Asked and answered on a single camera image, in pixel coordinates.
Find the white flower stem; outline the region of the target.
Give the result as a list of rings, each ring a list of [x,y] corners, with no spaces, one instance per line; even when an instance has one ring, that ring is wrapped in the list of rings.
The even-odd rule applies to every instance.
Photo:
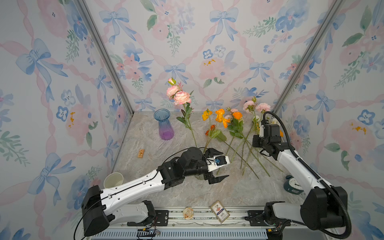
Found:
[[[279,134],[280,137],[284,136],[283,128],[279,121],[276,118],[269,119],[270,126],[270,135],[277,136]]]

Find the pink carnation stem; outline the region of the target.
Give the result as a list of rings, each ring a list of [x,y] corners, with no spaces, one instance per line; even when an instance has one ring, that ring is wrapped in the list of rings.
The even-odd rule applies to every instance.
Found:
[[[261,163],[259,159],[259,154],[254,153],[255,148],[251,146],[251,141],[249,140],[250,135],[259,134],[260,132],[260,124],[261,124],[261,116],[260,114],[269,111],[271,106],[266,103],[258,103],[257,97],[252,97],[249,100],[246,100],[243,104],[243,111],[241,112],[237,108],[227,108],[227,111],[230,113],[229,118],[231,118],[231,122],[229,125],[229,133],[233,137],[233,139],[240,139],[242,142],[235,148],[234,153],[231,157],[232,160],[235,159],[236,156],[241,159],[241,169],[243,173],[246,170],[246,167],[249,166],[249,157],[255,157],[259,165],[265,171],[267,176],[270,176],[270,173],[267,171],[265,166]],[[245,120],[244,115],[250,116],[250,129],[247,133],[244,133]]]

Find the yellow poppy flower stem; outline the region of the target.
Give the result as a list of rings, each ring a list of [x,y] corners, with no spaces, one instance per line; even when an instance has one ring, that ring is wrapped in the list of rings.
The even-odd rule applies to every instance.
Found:
[[[204,153],[208,150],[212,140],[218,140],[219,142],[227,141],[227,137],[224,135],[222,128],[228,128],[231,118],[226,118],[224,116],[225,113],[226,111],[224,109],[219,109],[214,113],[209,109],[204,111],[202,115],[203,121],[209,121],[209,128],[205,133],[207,140],[204,147]]]

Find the pink rose stem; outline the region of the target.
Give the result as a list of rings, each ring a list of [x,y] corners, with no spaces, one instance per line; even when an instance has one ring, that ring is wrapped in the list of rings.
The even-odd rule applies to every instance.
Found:
[[[169,98],[169,100],[174,102],[174,105],[182,106],[181,112],[183,116],[177,117],[177,120],[183,123],[185,127],[191,131],[195,147],[198,147],[194,130],[190,121],[191,113],[193,110],[191,107],[191,94],[185,92],[182,86],[179,85],[173,78],[169,78],[168,83],[170,84],[170,87],[166,91],[166,96]]]

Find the clear grey glass vase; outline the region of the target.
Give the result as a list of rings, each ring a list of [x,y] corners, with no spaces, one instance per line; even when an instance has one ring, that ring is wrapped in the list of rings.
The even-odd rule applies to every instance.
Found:
[[[201,181],[203,181],[205,179],[204,175],[196,175],[195,178],[198,180],[201,180]]]

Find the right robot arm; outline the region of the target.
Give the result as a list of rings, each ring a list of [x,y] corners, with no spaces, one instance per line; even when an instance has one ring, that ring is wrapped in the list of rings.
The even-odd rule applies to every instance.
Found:
[[[266,203],[265,221],[267,223],[290,220],[323,233],[328,229],[345,228],[344,233],[335,236],[339,239],[345,239],[351,234],[352,223],[348,213],[347,192],[342,187],[334,187],[321,178],[298,155],[289,142],[284,143],[279,125],[262,125],[259,135],[253,138],[253,146],[262,148],[282,164],[306,194],[302,205],[285,202]]]

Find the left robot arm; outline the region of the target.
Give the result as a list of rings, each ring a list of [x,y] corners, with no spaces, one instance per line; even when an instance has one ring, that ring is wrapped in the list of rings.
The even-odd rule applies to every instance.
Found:
[[[226,176],[215,177],[213,172],[230,164],[228,156],[209,148],[205,152],[190,147],[170,155],[157,169],[126,184],[100,189],[88,189],[82,202],[84,237],[91,237],[110,225],[148,226],[155,221],[156,210],[150,201],[137,205],[131,202],[152,193],[165,191],[182,184],[188,176],[203,176],[210,185],[220,183]]]

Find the blue purple glass vase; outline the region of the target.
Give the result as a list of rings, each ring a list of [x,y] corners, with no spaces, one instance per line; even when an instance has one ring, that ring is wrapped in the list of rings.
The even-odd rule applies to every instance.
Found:
[[[154,112],[154,119],[159,124],[159,136],[162,140],[168,141],[174,137],[174,129],[170,123],[169,118],[171,113],[167,109],[159,109]]]

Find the small wooden block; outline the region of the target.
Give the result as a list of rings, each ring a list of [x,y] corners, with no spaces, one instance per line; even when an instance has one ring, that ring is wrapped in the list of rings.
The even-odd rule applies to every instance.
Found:
[[[140,150],[139,150],[139,153],[138,153],[138,158],[142,159],[143,156],[144,156],[144,152],[145,152],[144,149],[140,149]]]

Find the cream white cup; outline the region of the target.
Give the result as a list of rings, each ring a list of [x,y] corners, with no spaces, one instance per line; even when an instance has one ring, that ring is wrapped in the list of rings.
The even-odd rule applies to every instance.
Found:
[[[104,188],[114,188],[122,185],[124,182],[124,176],[121,173],[115,172],[109,174],[104,180]]]

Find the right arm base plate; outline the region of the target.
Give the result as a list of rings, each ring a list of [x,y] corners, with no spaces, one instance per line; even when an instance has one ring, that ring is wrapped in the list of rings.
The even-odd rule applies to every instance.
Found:
[[[284,223],[288,226],[291,225],[291,221],[287,219],[281,219],[275,216],[273,212],[265,212],[261,210],[249,210],[247,216],[244,217],[246,221],[250,222],[252,227],[281,227]]]

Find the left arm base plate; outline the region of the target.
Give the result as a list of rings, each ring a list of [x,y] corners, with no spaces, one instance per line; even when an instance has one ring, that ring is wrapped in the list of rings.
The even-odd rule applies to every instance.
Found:
[[[150,214],[145,220],[140,223],[128,222],[127,226],[129,227],[167,227],[169,222],[169,213],[168,210],[155,210],[155,214]]]

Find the right corner aluminium post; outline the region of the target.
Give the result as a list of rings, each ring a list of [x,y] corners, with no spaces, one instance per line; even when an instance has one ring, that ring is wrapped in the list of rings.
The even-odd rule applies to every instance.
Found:
[[[278,101],[273,108],[273,113],[277,113],[280,109],[283,108],[283,104],[286,98],[289,96],[292,88],[296,84],[296,81],[299,79],[299,77],[305,70],[307,64],[310,62],[312,55],[317,50],[321,40],[325,37],[326,32],[336,19],[338,12],[340,11],[340,7],[343,5],[343,3],[343,0],[335,0],[331,2],[331,5],[325,14],[325,17],[323,18],[323,22],[319,25],[317,31],[313,36],[312,41],[309,43],[307,49],[304,52],[302,59],[297,66],[297,69],[294,70],[290,80],[288,81],[286,87],[282,91],[282,94],[278,98]]]

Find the corner aluminium post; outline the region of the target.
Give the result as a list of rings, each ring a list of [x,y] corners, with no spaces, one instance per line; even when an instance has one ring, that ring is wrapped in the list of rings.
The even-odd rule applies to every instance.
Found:
[[[113,83],[116,85],[117,91],[122,98],[123,104],[126,107],[126,109],[128,110],[129,116],[132,117],[134,115],[134,111],[133,111],[133,109],[129,103],[127,94],[124,90],[124,86],[121,83],[115,68],[113,67],[112,60],[111,60],[111,58],[108,54],[107,48],[106,48],[106,46],[102,40],[102,36],[100,35],[100,32],[99,32],[99,30],[98,30],[98,28],[94,22],[92,14],[89,11],[89,8],[88,8],[86,1],[75,0],[74,3],[80,12],[80,15],[84,19],[85,25],[89,29],[91,37],[94,39],[98,53],[101,55],[101,59],[104,62],[105,66],[108,70],[108,73],[112,77]]]
[[[297,66],[297,69],[294,70],[290,80],[288,81],[286,87],[282,91],[282,94],[278,98],[278,101],[273,108],[273,113],[277,113],[280,109],[283,108],[283,104],[286,98],[289,96],[292,88],[296,84],[296,81],[299,79],[299,77],[305,70],[307,64],[310,62],[312,55],[317,50],[321,40],[325,37],[326,32],[336,19],[338,12],[340,11],[340,7],[343,5],[343,3],[343,0],[335,0],[331,2],[331,5],[325,14],[325,17],[323,18],[323,22],[319,25],[317,31],[313,36],[312,41],[309,43],[307,49],[304,52],[302,59]]]

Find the left corner aluminium post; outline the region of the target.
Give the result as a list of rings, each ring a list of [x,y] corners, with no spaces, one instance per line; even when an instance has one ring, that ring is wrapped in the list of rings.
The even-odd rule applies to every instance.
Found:
[[[94,22],[92,14],[89,11],[89,8],[88,8],[86,1],[75,0],[74,3],[80,12],[80,15],[84,19],[85,25],[89,29],[91,37],[94,39],[98,53],[101,55],[101,59],[104,62],[105,66],[108,70],[108,73],[112,77],[113,83],[116,85],[117,91],[122,98],[123,104],[126,107],[126,109],[128,110],[129,116],[132,117],[134,115],[134,111],[133,111],[133,109],[129,103],[127,94],[124,90],[124,86],[121,83],[115,68],[113,67],[112,60],[111,60],[111,58],[108,54],[107,48],[106,48],[106,46],[102,40],[102,36],[100,35],[100,32],[99,32],[99,30],[98,30],[98,28]]]

